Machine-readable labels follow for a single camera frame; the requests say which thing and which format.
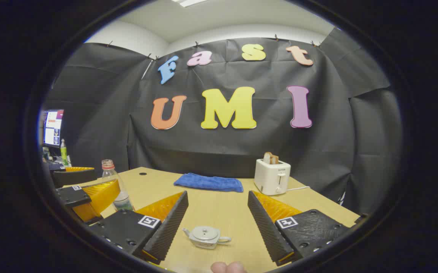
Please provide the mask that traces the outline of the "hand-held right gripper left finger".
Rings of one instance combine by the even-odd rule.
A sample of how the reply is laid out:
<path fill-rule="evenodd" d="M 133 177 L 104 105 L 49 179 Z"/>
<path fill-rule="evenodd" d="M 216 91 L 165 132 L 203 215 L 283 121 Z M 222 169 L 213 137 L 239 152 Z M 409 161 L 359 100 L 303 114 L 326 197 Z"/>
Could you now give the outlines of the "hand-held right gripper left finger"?
<path fill-rule="evenodd" d="M 120 209 L 90 229 L 121 251 L 159 265 L 166 258 L 188 205 L 187 191 L 182 191 L 137 211 Z"/>

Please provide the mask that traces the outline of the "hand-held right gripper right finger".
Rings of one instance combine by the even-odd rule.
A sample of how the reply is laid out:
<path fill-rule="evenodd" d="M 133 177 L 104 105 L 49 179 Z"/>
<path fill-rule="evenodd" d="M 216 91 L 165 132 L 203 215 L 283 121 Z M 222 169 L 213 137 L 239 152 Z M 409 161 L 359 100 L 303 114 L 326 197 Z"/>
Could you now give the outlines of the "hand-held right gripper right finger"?
<path fill-rule="evenodd" d="M 349 230 L 317 209 L 301 212 L 257 191 L 249 191 L 248 207 L 277 266 L 311 256 Z"/>

